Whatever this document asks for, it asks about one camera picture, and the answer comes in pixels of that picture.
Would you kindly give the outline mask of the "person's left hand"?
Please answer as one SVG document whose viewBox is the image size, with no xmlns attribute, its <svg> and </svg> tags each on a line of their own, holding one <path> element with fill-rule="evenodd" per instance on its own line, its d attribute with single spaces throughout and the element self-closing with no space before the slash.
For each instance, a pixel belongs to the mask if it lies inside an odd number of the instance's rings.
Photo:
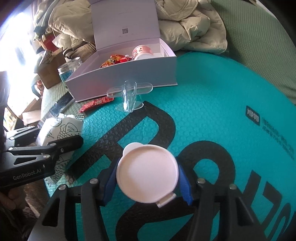
<svg viewBox="0 0 296 241">
<path fill-rule="evenodd" d="M 1 204 L 9 209 L 24 209 L 26 206 L 26 193 L 23 187 L 11 189 L 8 194 L 0 193 Z"/>
</svg>

